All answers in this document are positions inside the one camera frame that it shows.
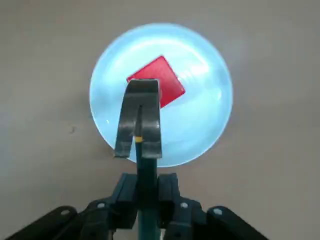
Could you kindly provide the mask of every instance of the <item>light blue glowing disc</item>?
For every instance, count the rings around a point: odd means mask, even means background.
[[[231,77],[224,59],[205,38],[169,23],[147,24],[122,34],[95,65],[90,108],[100,134],[114,149],[126,79],[159,56],[165,57],[185,89],[160,109],[162,159],[158,167],[172,167],[210,149],[230,117]],[[129,159],[136,161],[134,144]]]

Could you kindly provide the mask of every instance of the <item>red block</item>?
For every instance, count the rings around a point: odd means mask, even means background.
[[[164,56],[159,56],[126,80],[131,79],[158,79],[161,108],[186,92]]]

